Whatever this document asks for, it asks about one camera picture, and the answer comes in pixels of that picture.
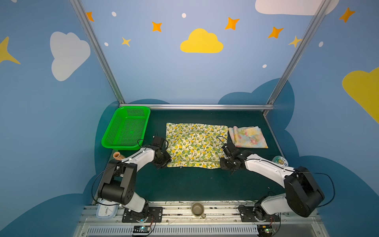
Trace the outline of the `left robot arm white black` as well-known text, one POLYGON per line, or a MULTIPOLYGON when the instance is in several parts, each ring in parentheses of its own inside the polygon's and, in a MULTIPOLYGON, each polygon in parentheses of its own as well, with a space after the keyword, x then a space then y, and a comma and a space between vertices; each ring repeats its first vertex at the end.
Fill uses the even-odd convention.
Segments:
POLYGON ((171 162, 169 153, 161 147, 149 145, 134 155, 112 160, 103 172, 98 197, 115 202, 136 213, 146 213, 148 202, 136 193, 137 173, 145 165, 153 163, 157 169, 171 162))

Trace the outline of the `pastel floral skirt pink flowers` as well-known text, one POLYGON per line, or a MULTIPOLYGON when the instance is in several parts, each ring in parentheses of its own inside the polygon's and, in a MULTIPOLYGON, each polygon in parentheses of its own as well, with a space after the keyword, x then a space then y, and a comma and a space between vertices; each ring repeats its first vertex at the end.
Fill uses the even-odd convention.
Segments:
POLYGON ((262 130, 258 126, 229 127, 231 140, 237 148, 268 149, 262 130))

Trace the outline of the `lemon print skirt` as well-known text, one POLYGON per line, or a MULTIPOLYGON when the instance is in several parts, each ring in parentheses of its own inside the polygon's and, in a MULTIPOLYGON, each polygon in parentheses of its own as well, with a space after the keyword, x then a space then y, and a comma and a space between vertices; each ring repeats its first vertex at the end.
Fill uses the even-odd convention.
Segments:
POLYGON ((201 123, 166 124, 166 140, 171 162, 168 167, 220 168, 224 157, 222 146, 228 127, 201 123))

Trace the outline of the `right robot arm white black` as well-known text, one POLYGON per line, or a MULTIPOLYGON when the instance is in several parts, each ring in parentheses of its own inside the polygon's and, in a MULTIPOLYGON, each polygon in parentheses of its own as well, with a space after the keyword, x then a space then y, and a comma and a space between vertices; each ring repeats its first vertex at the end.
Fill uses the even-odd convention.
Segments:
POLYGON ((280 165, 250 152, 225 155, 220 158, 220 166, 231 171, 244 168, 284 188, 285 193, 263 197, 254 204, 253 215, 257 221, 263 222, 271 215, 284 212, 309 217, 325 199, 312 173, 303 166, 293 168, 280 165))

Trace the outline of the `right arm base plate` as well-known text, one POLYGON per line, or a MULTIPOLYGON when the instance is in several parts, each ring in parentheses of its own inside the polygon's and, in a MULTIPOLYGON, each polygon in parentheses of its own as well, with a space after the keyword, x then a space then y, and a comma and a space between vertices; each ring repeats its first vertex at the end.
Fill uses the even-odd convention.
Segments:
POLYGON ((278 214, 267 214, 262 208, 240 205, 238 208, 242 222, 279 222, 278 214))

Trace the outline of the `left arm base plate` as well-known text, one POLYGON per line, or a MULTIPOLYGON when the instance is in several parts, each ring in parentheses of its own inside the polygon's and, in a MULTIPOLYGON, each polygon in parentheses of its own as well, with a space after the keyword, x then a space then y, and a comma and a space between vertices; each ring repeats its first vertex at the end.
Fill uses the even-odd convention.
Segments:
POLYGON ((163 217, 163 207, 149 207, 142 212, 135 212, 125 209, 122 216, 122 223, 147 223, 153 222, 161 223, 163 217))

